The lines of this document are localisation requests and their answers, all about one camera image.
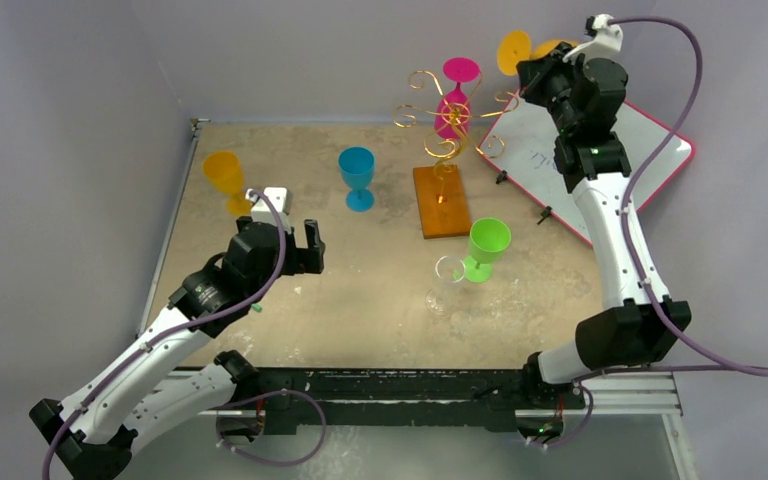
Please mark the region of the orange plastic wine glass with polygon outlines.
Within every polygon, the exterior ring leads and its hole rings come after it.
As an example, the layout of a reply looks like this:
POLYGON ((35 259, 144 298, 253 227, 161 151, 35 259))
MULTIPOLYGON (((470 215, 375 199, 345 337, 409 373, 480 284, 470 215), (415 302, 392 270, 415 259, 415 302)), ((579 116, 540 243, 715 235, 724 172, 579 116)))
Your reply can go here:
POLYGON ((496 63, 499 71, 505 76, 515 76, 517 65, 522 61, 537 60, 547 56, 561 43, 572 47, 579 41, 569 39, 552 39, 539 44, 533 44, 530 35, 523 30, 509 32, 500 42, 496 51, 496 63))

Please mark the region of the pink plastic wine glass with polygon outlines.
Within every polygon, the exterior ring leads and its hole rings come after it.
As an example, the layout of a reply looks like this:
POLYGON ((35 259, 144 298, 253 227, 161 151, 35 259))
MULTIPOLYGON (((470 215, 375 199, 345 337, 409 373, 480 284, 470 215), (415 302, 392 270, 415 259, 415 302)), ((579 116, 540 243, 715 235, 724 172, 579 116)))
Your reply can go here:
POLYGON ((443 140, 459 140, 469 132, 471 123, 470 99, 462 87, 465 83, 478 80, 481 70, 471 58, 453 57, 443 64, 442 72, 454 83, 454 88, 441 96, 434 130, 443 140))

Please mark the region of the green plastic wine glass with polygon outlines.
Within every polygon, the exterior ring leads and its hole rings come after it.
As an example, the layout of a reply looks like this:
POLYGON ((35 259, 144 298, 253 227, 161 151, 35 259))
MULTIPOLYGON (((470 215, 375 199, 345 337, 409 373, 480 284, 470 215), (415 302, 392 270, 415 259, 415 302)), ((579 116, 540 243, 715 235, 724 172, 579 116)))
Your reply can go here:
POLYGON ((469 254, 463 260, 466 279, 472 283, 489 280, 494 263, 509 247, 511 239, 511 231, 502 220, 493 217, 476 220, 469 233, 469 254))

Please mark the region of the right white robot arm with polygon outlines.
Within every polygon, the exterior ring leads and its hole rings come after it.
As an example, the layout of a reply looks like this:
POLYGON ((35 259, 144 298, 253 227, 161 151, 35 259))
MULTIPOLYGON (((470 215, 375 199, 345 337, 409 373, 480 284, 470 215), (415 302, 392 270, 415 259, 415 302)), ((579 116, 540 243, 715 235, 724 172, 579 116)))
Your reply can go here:
POLYGON ((517 65, 521 98, 544 108, 557 135, 554 163, 583 216, 599 267, 602 312, 578 323, 573 339, 530 359, 521 392, 536 407, 561 384, 611 367, 661 361, 689 326, 687 302, 672 298, 649 253, 633 201, 634 176, 614 130, 628 75, 567 42, 517 65))

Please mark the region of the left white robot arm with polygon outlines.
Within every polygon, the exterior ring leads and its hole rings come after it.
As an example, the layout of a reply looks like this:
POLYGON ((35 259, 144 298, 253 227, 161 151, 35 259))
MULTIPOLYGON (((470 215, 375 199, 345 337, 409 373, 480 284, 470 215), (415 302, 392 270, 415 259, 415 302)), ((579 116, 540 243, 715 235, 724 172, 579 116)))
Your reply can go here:
POLYGON ((151 442, 216 407, 244 409, 270 397, 292 396, 269 386, 236 351, 220 353, 190 380, 158 386, 180 362, 215 339, 259 302, 280 275, 319 274, 325 245, 316 221, 304 223, 307 245, 279 224, 237 221, 226 252, 185 278, 152 326, 86 386, 30 411, 49 444, 42 476, 55 458, 76 479, 113 479, 151 442))

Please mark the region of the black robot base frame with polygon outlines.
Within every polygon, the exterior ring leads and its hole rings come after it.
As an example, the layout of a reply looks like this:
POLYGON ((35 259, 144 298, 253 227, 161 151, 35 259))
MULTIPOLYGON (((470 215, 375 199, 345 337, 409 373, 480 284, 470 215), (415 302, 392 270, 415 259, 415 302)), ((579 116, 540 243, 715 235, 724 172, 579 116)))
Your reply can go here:
MULTIPOLYGON (((531 355, 520 369, 334 369, 255 367, 270 397, 213 414, 250 421, 254 432, 292 435, 302 425, 480 427, 554 443, 564 423, 587 415, 667 415, 680 411, 672 376, 625 370, 576 383, 546 384, 531 355)), ((182 384, 199 371, 178 370, 158 386, 182 384)))

